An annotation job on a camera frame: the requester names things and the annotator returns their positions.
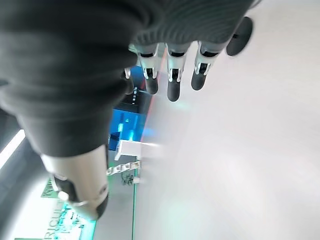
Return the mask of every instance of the metal chain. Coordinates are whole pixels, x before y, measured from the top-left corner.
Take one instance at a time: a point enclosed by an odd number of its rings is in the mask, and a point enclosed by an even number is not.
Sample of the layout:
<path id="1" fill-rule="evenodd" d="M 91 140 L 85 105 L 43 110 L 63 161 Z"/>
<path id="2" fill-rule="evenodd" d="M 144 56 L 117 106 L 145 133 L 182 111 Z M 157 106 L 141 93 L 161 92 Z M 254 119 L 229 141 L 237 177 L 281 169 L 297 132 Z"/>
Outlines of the metal chain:
<path id="1" fill-rule="evenodd" d="M 140 169 L 140 161 L 128 162 L 126 164 L 120 164 L 118 166 L 109 167 L 108 171 L 106 172 L 106 175 L 110 176 L 113 174 L 119 174 L 124 171 L 130 171 L 134 169 Z"/>

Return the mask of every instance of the black circular base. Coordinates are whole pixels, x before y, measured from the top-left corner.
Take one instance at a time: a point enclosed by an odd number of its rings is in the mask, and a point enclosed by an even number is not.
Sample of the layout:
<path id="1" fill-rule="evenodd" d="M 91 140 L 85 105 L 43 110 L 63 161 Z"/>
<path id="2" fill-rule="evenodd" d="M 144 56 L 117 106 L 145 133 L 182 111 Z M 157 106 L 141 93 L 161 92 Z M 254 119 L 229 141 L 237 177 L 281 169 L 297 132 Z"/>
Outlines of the black circular base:
<path id="1" fill-rule="evenodd" d="M 245 16 L 235 31 L 229 44 L 226 46 L 226 53 L 229 56 L 239 54 L 248 44 L 254 28 L 254 23 L 251 18 Z"/>

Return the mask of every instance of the green sign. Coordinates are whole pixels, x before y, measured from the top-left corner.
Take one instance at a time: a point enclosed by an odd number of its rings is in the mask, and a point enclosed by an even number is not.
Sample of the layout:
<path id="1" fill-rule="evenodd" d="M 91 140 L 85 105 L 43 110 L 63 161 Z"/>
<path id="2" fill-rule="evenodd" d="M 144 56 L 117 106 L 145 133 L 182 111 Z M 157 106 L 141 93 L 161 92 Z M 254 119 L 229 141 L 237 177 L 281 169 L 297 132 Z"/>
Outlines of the green sign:
<path id="1" fill-rule="evenodd" d="M 42 198 L 49 198 L 49 199 L 57 199 L 58 194 L 54 191 L 52 187 L 51 179 L 49 178 L 48 182 L 45 185 L 43 193 L 41 195 Z"/>

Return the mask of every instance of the black fingertip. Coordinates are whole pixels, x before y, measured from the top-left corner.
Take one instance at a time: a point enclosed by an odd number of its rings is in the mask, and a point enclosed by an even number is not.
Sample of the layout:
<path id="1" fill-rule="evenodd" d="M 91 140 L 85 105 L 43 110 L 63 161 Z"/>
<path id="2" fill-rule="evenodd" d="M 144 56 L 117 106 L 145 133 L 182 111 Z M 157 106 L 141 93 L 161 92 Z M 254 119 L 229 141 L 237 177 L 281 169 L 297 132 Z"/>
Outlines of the black fingertip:
<path id="1" fill-rule="evenodd" d="M 126 80 L 126 91 L 125 91 L 125 94 L 126 95 L 131 95 L 134 92 L 134 88 L 135 88 L 134 81 L 132 80 L 131 77 L 129 79 L 125 79 L 125 80 Z"/>
<path id="2" fill-rule="evenodd" d="M 168 81 L 167 95 L 171 102 L 177 101 L 180 96 L 180 82 L 177 82 L 176 80 Z"/>
<path id="3" fill-rule="evenodd" d="M 106 198 L 103 200 L 102 203 L 96 208 L 96 213 L 98 215 L 98 219 L 101 218 L 101 216 L 104 214 L 107 204 L 108 204 L 109 194 L 106 196 Z"/>
<path id="4" fill-rule="evenodd" d="M 200 89 L 202 89 L 202 87 L 205 85 L 205 81 L 206 81 L 205 75 L 203 75 L 202 73 L 196 74 L 193 71 L 192 80 L 191 80 L 191 87 L 194 90 L 199 91 Z"/>
<path id="5" fill-rule="evenodd" d="M 154 95 L 158 92 L 158 80 L 157 78 L 149 77 L 145 80 L 145 87 L 148 93 Z"/>

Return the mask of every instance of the green light strip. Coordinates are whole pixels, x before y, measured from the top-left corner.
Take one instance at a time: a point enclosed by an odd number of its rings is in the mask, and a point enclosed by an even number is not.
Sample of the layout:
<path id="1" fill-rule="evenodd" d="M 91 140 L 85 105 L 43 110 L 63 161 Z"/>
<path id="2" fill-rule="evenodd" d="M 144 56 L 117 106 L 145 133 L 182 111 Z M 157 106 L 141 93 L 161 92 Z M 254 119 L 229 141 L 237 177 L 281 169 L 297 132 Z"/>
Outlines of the green light strip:
<path id="1" fill-rule="evenodd" d="M 134 170 L 134 176 L 138 176 L 138 169 Z M 132 236 L 131 240 L 135 240 L 135 227 L 136 227 L 136 195 L 137 184 L 133 184 L 133 213 L 132 213 Z"/>

